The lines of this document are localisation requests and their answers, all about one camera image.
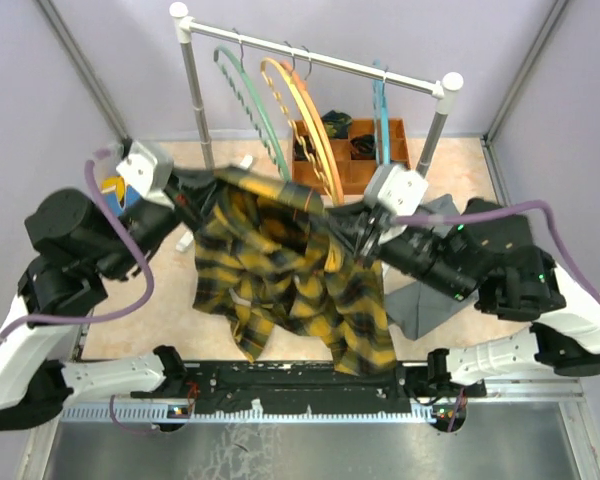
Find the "gray fabric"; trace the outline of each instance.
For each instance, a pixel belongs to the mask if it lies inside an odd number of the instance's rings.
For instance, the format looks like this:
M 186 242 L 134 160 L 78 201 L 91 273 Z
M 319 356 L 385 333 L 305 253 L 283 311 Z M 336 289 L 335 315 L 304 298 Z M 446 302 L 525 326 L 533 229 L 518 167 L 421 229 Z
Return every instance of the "gray fabric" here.
M 423 205 L 430 213 L 457 215 L 451 195 L 443 195 Z M 452 227 L 436 226 L 433 231 L 446 235 Z M 462 302 L 453 300 L 421 282 L 414 282 L 385 296 L 389 321 L 400 326 L 405 337 L 416 340 L 442 325 L 457 312 L 477 300 L 473 294 Z

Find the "wall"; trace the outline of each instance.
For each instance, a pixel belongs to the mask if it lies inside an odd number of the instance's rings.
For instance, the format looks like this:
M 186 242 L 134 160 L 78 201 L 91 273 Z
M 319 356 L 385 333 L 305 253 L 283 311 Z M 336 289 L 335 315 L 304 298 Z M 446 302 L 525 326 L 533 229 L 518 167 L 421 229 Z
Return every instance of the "wall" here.
M 168 14 L 172 0 L 56 0 L 94 68 L 107 85 L 131 132 L 140 137 L 195 136 L 180 48 Z M 186 1 L 200 22 L 245 35 L 440 80 L 450 71 L 465 77 L 465 89 L 447 122 L 447 134 L 484 133 L 511 84 L 552 2 L 550 0 L 251 0 Z M 222 135 L 244 135 L 249 123 L 212 60 L 219 40 L 194 36 L 194 48 L 209 126 Z M 245 68 L 260 88 L 278 129 L 286 131 L 265 86 L 263 52 L 246 49 Z M 298 62 L 304 75 L 307 64 Z M 337 108 L 372 116 L 371 82 L 324 67 L 313 69 L 309 90 L 321 113 Z M 390 115 L 403 117 L 408 133 L 424 134 L 435 100 L 388 87 Z
M 33 258 L 25 216 L 82 186 L 84 159 L 112 138 L 35 3 L 0 2 L 0 325 Z M 26 439 L 0 433 L 0 480 L 14 478 Z
M 600 289 L 600 0 L 568 7 L 496 149 L 512 201 L 547 200 Z M 583 385 L 600 430 L 600 377 Z

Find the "metal hook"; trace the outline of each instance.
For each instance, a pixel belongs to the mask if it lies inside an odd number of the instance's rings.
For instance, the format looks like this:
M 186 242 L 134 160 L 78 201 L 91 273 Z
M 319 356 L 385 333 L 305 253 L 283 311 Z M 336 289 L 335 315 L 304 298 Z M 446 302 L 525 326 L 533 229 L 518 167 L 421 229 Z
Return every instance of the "metal hook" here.
M 232 28 L 236 35 L 238 35 L 238 44 L 240 45 L 240 66 L 244 70 L 244 45 L 242 45 L 242 35 L 235 28 Z
M 307 78 L 309 78 L 309 75 L 311 75 L 311 70 L 313 69 L 313 59 L 311 58 L 311 52 L 309 51 L 309 49 L 304 45 L 302 45 L 302 48 L 304 48 L 307 51 L 307 57 L 309 57 L 309 73 L 307 73 L 307 76 L 304 77 L 304 80 L 307 81 Z
M 384 69 L 384 74 L 382 75 L 382 96 L 384 97 L 384 86 L 387 84 L 387 72 L 389 71 L 389 66 Z
M 289 47 L 291 49 L 291 61 L 293 61 L 293 69 L 291 70 L 291 73 L 296 71 L 296 54 L 293 53 L 293 47 L 291 46 L 291 44 L 289 42 L 287 42 L 285 40 L 285 45 L 287 45 L 287 47 Z

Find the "beige tabletop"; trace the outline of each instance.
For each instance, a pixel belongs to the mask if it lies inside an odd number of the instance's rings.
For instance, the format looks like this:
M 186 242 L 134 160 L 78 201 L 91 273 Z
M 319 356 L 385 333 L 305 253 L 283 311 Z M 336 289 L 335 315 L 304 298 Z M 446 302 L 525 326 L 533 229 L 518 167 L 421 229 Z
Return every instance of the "beige tabletop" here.
M 409 140 L 409 155 L 417 159 L 424 139 Z M 281 142 L 285 151 L 289 142 Z M 167 150 L 178 165 L 204 168 L 197 142 L 167 143 Z M 217 141 L 213 144 L 217 165 L 239 163 L 246 155 L 257 161 L 255 171 L 275 175 L 275 167 L 267 159 L 258 141 Z M 456 206 L 464 210 L 467 200 L 479 196 L 494 199 L 480 141 L 477 138 L 443 138 L 427 175 L 427 199 L 444 193 L 453 195 Z M 358 197 L 347 197 L 348 201 Z M 176 229 L 167 237 L 151 261 L 156 288 L 151 300 L 139 311 L 89 329 L 83 351 L 84 359 L 120 358 L 151 351 L 158 345 L 173 345 L 187 360 L 243 360 L 233 342 L 228 321 L 221 316 L 207 315 L 191 307 L 196 290 L 197 274 L 194 248 L 179 253 L 175 245 L 186 232 Z M 385 291 L 391 292 L 410 280 L 391 270 L 385 281 Z M 109 299 L 98 306 L 104 313 L 124 307 L 144 291 L 144 278 L 127 283 L 109 282 Z M 510 335 L 523 325 L 499 321 L 467 307 L 424 337 L 412 341 L 392 325 L 391 334 L 396 353 L 402 360 L 422 360 L 427 352 L 441 347 L 463 347 Z M 330 360 L 329 350 L 318 338 L 300 337 L 276 327 L 261 360 Z

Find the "yellow and black plaid fabric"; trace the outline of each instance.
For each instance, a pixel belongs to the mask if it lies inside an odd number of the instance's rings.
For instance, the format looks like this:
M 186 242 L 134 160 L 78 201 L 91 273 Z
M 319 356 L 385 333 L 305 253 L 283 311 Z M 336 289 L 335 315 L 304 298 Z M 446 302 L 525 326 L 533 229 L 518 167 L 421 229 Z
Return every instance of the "yellow and black plaid fabric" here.
M 274 325 L 322 338 L 335 369 L 372 374 L 392 368 L 382 269 L 357 265 L 309 213 L 323 215 L 309 188 L 236 167 L 215 171 L 225 184 L 195 234 L 194 308 L 225 315 L 250 361 Z

